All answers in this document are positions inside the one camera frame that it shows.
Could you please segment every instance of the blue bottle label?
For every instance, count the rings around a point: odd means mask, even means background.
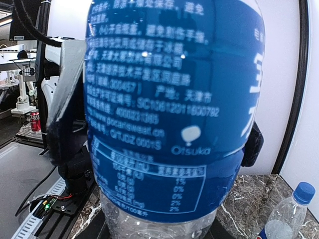
[[[98,185],[125,212],[191,221],[214,211],[232,188],[264,55],[263,20],[245,2],[92,3],[89,146]]]
[[[267,239],[265,228],[259,233],[259,235],[256,237],[256,239]]]

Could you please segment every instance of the black cable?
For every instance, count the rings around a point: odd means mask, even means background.
[[[43,43],[50,45],[50,46],[55,46],[55,47],[61,47],[62,43],[52,40],[48,38],[46,35],[43,33],[39,32],[34,26],[33,22],[29,16],[29,14],[26,12],[24,4],[22,0],[13,0],[14,2],[14,9],[17,13],[17,16],[24,26],[24,28],[37,40],[42,41]]]
[[[38,198],[38,199],[35,199],[35,200],[29,202],[28,204],[25,204],[25,205],[20,209],[20,212],[19,212],[16,216],[18,216],[21,212],[23,212],[23,210],[25,210],[27,207],[32,206],[33,203],[39,203],[39,202],[45,201],[45,200],[47,200],[47,199],[49,199],[49,198],[51,198],[51,197],[52,197],[52,196],[48,196],[48,197],[45,197],[45,198]]]
[[[45,214],[46,214],[46,211],[45,211],[45,209],[43,208],[43,210],[42,210],[41,213],[39,214],[39,217],[38,217],[38,218],[42,219]]]
[[[33,60],[33,59],[36,59],[36,57],[32,57],[31,59],[30,59],[30,61],[29,61],[29,74],[31,75],[31,76],[33,76],[34,75],[34,69],[33,70],[31,70],[31,61]]]
[[[25,204],[25,202],[28,200],[28,198],[31,196],[31,194],[45,181],[48,179],[48,177],[50,177],[50,175],[53,173],[53,171],[56,169],[56,166],[53,167],[51,169],[51,171],[28,193],[28,195],[24,198],[24,200],[22,201],[22,203],[20,204],[18,210],[15,213],[15,216],[19,215],[19,213],[21,212],[21,209],[23,207],[23,205]]]
[[[30,61],[29,61],[29,69],[31,69],[31,61],[33,60],[33,59],[35,59],[35,57],[33,57],[33,58],[30,58]],[[19,68],[19,70],[20,71],[22,71],[23,73],[30,73],[30,72],[28,72],[28,71],[24,71],[23,69],[21,69],[20,67],[19,67],[19,65],[14,61],[14,60],[10,60],[10,61],[12,61],[16,66],[17,66],[17,68]]]
[[[19,68],[19,70],[20,71],[22,71],[23,73],[28,73],[28,72],[26,72],[26,71],[24,71],[24,70],[22,70],[19,66],[18,66],[18,64],[16,64],[15,63],[15,61],[14,60],[10,60],[10,61],[12,61],[16,66],[17,66],[17,68]]]
[[[86,122],[84,122],[84,123],[83,123],[83,126],[81,126],[80,128],[78,128],[78,129],[72,131],[72,133],[80,132],[80,131],[84,130],[84,129],[86,128],[86,126],[87,126],[87,124],[86,124]]]
[[[41,214],[44,212],[44,206],[41,204],[34,212],[34,216],[41,219]]]

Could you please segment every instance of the cable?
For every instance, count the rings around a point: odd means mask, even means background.
[[[36,59],[36,57],[32,57],[32,58],[30,58],[30,61],[29,61],[29,74],[31,75],[31,76],[33,76],[34,75],[34,68],[31,68],[31,61],[33,60],[33,59]]]
[[[80,128],[78,128],[78,129],[72,131],[72,133],[80,132],[80,131],[84,130],[85,128],[86,128],[86,122],[83,123],[83,126],[82,126],[82,127],[80,127]]]
[[[52,205],[53,205],[52,200],[54,200],[54,202],[55,202],[56,200],[59,200],[59,201],[67,201],[67,200],[70,200],[70,199],[73,197],[72,194],[70,194],[70,195],[67,196],[67,197],[61,197],[61,196],[58,196],[58,195],[45,195],[45,197],[40,198],[40,197],[42,197],[42,196],[43,196],[43,195],[38,196],[36,199],[32,200],[31,202],[27,202],[27,204],[24,205],[24,206],[20,209],[20,211],[18,212],[18,214],[16,215],[16,217],[17,217],[21,212],[23,212],[27,207],[29,207],[29,206],[31,207],[33,203],[39,203],[39,202],[41,202],[41,201],[47,201],[47,202],[51,205],[51,207],[52,207]],[[36,210],[36,212],[34,212],[34,216],[37,215],[38,210],[40,210],[41,207],[45,207],[45,206],[46,206],[46,205],[40,205],[39,208]]]
[[[25,202],[28,200],[28,198],[31,196],[31,194],[45,181],[48,179],[48,177],[50,177],[50,175],[53,173],[53,171],[56,169],[56,166],[53,167],[51,169],[51,171],[28,193],[28,195],[24,198],[24,200],[22,201],[22,203],[20,204],[18,210],[15,213],[15,216],[19,215],[19,213],[21,212],[21,209],[23,207],[23,205],[25,204]]]
[[[30,58],[30,61],[29,61],[29,69],[31,69],[30,64],[31,64],[31,61],[32,61],[33,59],[35,59],[35,57]],[[17,66],[17,68],[19,68],[19,70],[22,71],[23,73],[29,73],[29,74],[30,74],[30,72],[24,71],[23,69],[21,69],[21,68],[19,67],[19,65],[18,65],[14,60],[10,60],[10,61],[12,61],[12,62]]]
[[[24,71],[23,69],[21,69],[21,68],[18,66],[18,64],[15,63],[14,60],[10,60],[10,61],[12,61],[12,62],[17,66],[17,68],[20,69],[20,71],[22,71],[23,73],[28,73],[28,72]]]
[[[39,32],[34,26],[33,22],[29,16],[29,14],[26,12],[24,4],[22,0],[13,0],[14,2],[14,9],[17,13],[17,16],[24,26],[24,28],[37,40],[42,41],[43,43],[50,45],[50,46],[55,46],[55,47],[61,47],[62,43],[52,40],[48,38],[46,35],[43,33]]]

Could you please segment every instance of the marble countertop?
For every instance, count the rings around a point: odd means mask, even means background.
[[[234,238],[255,239],[272,209],[291,194],[292,189],[278,175],[238,176],[216,218]],[[68,239],[75,239],[84,231],[100,210],[99,190],[96,187]],[[319,238],[319,224],[309,211],[297,238]]]

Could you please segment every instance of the plastic bottle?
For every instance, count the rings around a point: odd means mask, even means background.
[[[94,0],[88,146],[114,239],[200,239],[254,123],[265,28],[255,0]]]
[[[307,205],[315,192],[311,184],[301,182],[291,197],[282,200],[273,209],[257,239],[294,239],[305,220]]]

